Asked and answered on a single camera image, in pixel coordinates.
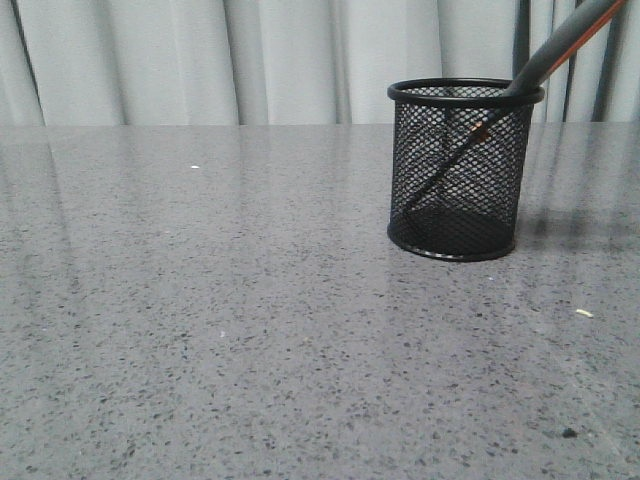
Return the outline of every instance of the white speck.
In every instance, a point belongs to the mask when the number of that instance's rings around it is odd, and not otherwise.
[[[585,317],[588,317],[588,318],[593,318],[593,313],[587,312],[586,310],[582,310],[581,308],[578,308],[576,310],[576,313],[579,313],[580,315],[584,315]]]

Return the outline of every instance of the gray speckled countertop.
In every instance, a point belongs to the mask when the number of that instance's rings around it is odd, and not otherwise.
[[[0,478],[639,479],[639,139],[535,125],[454,264],[390,125],[0,129]]]

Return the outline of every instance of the curtain fold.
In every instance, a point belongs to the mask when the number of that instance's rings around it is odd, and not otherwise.
[[[579,0],[0,0],[0,124],[388,123],[395,81],[512,78]],[[534,121],[640,118],[640,1]]]

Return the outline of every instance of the black mesh pen holder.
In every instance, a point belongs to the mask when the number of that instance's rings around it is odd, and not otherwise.
[[[395,244],[451,261],[513,250],[531,112],[544,91],[500,97],[508,84],[438,78],[389,87],[396,104],[387,233]]]

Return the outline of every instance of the pen holder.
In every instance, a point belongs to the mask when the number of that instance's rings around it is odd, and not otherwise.
[[[395,124],[387,233],[395,244],[451,261],[513,250],[531,112],[544,91],[501,97],[508,85],[438,78],[389,87]],[[490,118],[486,131],[474,132]]]

